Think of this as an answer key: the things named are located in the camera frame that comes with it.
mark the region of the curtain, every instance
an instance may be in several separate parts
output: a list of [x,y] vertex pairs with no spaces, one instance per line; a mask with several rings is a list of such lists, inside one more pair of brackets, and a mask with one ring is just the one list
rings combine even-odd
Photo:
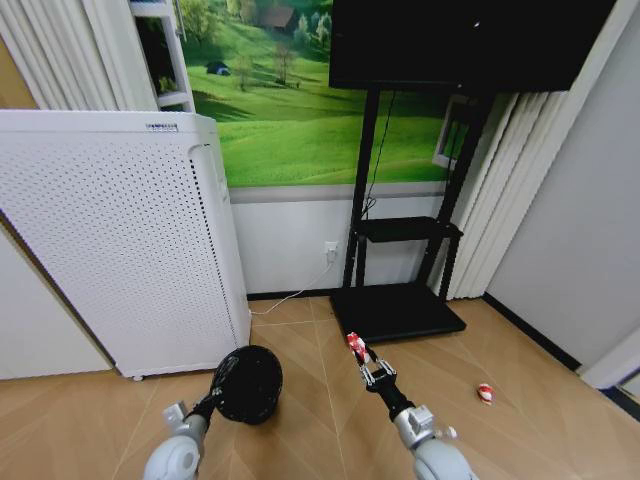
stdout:
[[2,0],[0,33],[42,109],[158,109],[126,0]]
[[[464,232],[448,298],[482,295],[638,0],[618,0],[568,92],[512,96],[480,168],[467,177],[453,223]],[[435,289],[439,288],[436,277]]]

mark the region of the black metal stand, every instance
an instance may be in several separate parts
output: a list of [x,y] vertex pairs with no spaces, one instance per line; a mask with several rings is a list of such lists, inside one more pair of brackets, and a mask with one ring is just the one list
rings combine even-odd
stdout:
[[[367,91],[344,277],[342,288],[331,296],[334,310],[345,333],[355,331],[364,341],[376,342],[454,332],[466,327],[445,304],[462,236],[462,232],[451,223],[451,216],[494,98],[493,94],[481,97],[474,109],[469,131],[436,218],[363,220],[362,209],[380,101],[380,90]],[[436,296],[426,286],[426,282],[445,238],[449,239],[449,246],[440,291]],[[364,286],[368,241],[395,242],[420,239],[428,239],[429,242],[414,282]],[[356,252],[356,286],[351,287]]]

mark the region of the baseboard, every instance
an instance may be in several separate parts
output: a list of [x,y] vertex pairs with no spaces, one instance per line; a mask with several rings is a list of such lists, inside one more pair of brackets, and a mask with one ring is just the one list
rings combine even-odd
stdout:
[[[299,298],[303,298],[303,297],[326,297],[331,295],[333,292],[335,292],[336,290],[339,290],[338,288],[316,288],[313,290],[305,290],[304,292],[300,293],[299,295],[296,295],[296,297]],[[252,301],[252,300],[276,300],[278,298],[285,298],[288,297],[290,295],[293,295],[294,293],[296,293],[297,291],[291,291],[291,292],[264,292],[264,293],[249,293],[247,294],[247,300]]]
[[578,360],[573,358],[562,348],[549,340],[549,338],[547,338],[543,333],[539,332],[533,326],[516,315],[511,309],[509,309],[509,307],[505,306],[497,298],[486,292],[482,296],[482,298],[485,302],[496,309],[503,317],[505,317],[513,325],[518,327],[518,329],[520,329],[525,335],[527,335],[531,340],[544,348],[549,354],[551,354],[551,356],[553,356],[569,370],[573,370],[575,372],[578,368],[580,368],[582,364]]
[[640,405],[629,398],[624,392],[621,392],[618,387],[603,388],[600,392],[640,422]]

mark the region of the red and white object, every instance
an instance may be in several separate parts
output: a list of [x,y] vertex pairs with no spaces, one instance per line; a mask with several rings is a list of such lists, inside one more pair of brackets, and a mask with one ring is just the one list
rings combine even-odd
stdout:
[[364,363],[368,363],[370,358],[367,353],[367,346],[357,333],[351,332],[347,335],[347,342],[354,355],[358,355]]
[[493,404],[493,387],[488,383],[481,383],[478,385],[478,397],[487,405]]

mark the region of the green meadow picture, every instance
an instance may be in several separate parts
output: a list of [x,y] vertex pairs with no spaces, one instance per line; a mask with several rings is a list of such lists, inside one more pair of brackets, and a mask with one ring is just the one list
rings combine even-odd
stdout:
[[[229,185],[352,183],[364,92],[328,86],[331,0],[181,4],[196,111],[218,122]],[[425,60],[416,54],[416,61]],[[391,92],[384,92],[374,154],[390,100]],[[443,95],[396,94],[377,181],[446,178],[431,159],[447,101]]]

